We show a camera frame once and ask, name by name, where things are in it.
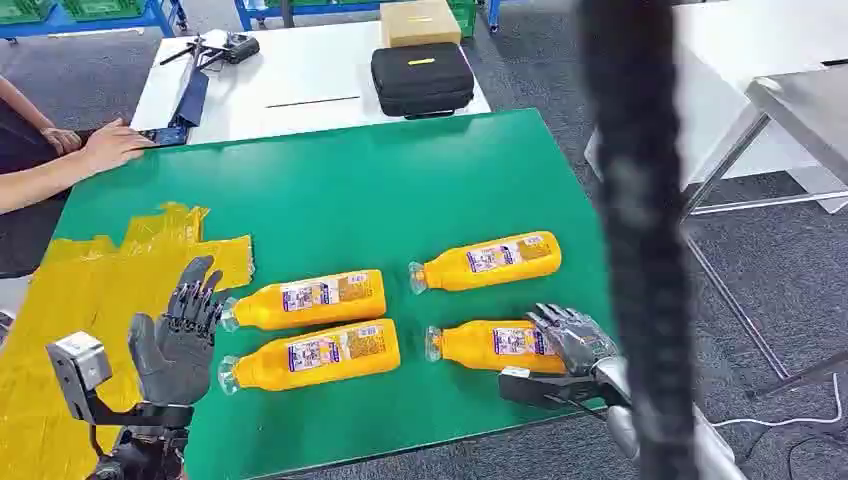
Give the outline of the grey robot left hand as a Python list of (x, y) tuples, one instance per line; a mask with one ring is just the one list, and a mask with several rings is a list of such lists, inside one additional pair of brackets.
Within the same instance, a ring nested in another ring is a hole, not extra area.
[(191, 406), (208, 392), (224, 310), (216, 293), (223, 272), (210, 272), (213, 262), (212, 256), (189, 262), (156, 320), (144, 313), (132, 318), (128, 348), (147, 402)]

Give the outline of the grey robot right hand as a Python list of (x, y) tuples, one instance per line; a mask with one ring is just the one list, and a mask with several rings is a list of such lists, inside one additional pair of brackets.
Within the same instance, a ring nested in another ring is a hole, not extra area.
[(597, 362), (619, 354), (615, 342), (591, 316), (572, 308), (536, 303), (524, 318), (541, 332), (571, 375), (587, 376)]

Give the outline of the person's right hand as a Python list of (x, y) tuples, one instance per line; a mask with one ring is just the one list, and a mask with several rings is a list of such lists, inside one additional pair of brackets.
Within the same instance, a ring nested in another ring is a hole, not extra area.
[(116, 119), (96, 130), (81, 149), (80, 165), (85, 177), (125, 165), (143, 155), (154, 143)]

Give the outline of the person's left hand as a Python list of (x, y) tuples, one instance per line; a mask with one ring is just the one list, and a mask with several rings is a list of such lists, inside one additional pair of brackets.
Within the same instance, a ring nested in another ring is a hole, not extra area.
[(83, 141), (74, 130), (55, 127), (42, 128), (40, 134), (56, 150), (59, 156), (64, 156), (80, 150)]

